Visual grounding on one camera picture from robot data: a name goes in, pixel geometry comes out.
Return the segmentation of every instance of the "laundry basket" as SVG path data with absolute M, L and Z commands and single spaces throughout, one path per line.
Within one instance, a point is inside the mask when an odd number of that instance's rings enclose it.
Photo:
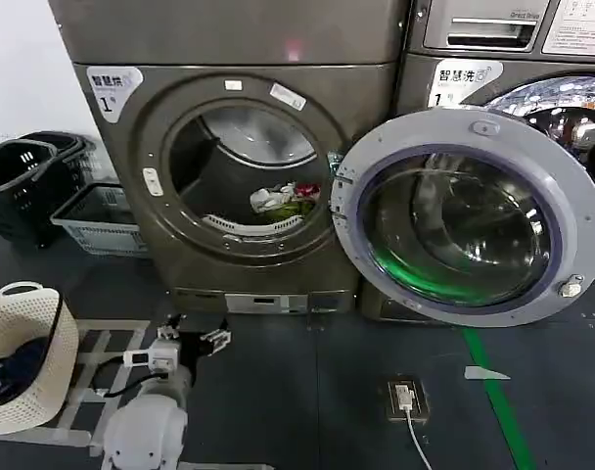
M 0 144 L 0 235 L 46 247 L 60 231 L 50 215 L 83 185 L 91 144 L 63 132 L 34 132 Z
M 89 184 L 51 219 L 91 255 L 149 256 L 123 188 L 117 184 Z
M 32 289 L 9 294 L 10 291 Z M 48 337 L 35 379 L 13 397 L 0 401 L 0 435 L 50 421 L 60 411 L 78 350 L 78 330 L 63 296 L 34 282 L 17 282 L 0 290 L 0 358 L 24 343 Z

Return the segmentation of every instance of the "laundry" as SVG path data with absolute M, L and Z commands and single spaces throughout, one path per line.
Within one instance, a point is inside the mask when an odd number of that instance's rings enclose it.
M 270 221 L 285 220 L 294 215 L 307 216 L 317 204 L 321 188 L 318 184 L 277 185 L 261 188 L 250 195 L 250 205 Z
M 30 340 L 12 355 L 0 359 L 0 400 L 12 398 L 32 383 L 39 372 L 47 343 L 46 337 Z

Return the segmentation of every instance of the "white wall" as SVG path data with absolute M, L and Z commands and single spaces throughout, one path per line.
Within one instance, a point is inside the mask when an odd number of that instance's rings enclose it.
M 0 142 L 35 130 L 89 137 L 94 176 L 115 177 L 47 0 L 0 0 Z

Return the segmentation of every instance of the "gray plastic basket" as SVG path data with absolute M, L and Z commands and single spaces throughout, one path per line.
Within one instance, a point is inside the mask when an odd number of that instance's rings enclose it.
M 121 186 L 92 183 L 68 200 L 51 217 L 92 255 L 147 258 Z

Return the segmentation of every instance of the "open washer door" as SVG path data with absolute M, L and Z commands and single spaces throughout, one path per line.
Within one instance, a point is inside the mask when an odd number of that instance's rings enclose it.
M 530 323 L 595 278 L 595 184 L 515 117 L 435 108 L 384 123 L 343 159 L 331 211 L 365 278 L 436 320 Z

